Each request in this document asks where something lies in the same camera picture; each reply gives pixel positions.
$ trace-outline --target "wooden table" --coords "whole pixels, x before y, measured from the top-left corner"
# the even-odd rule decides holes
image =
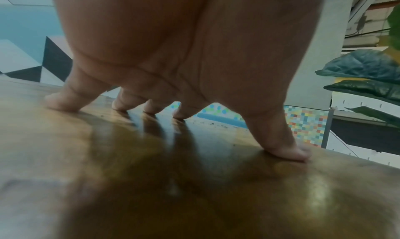
[[[242,128],[167,113],[52,111],[58,88],[0,79],[0,239],[400,236],[400,171],[313,148],[261,151]]]

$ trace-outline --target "skin fold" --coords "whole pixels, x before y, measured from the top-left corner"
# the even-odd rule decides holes
[[[185,119],[218,102],[242,115],[271,154],[306,160],[285,121],[288,86],[323,0],[54,0],[74,54],[49,108],[79,111],[113,85],[113,109],[173,101]]]

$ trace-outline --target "pinkish skin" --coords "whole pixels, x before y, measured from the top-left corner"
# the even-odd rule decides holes
[[[54,0],[74,66],[49,108],[78,111],[112,85],[112,108],[146,103],[193,116],[219,102],[271,154],[305,161],[285,121],[286,92],[323,0]]]

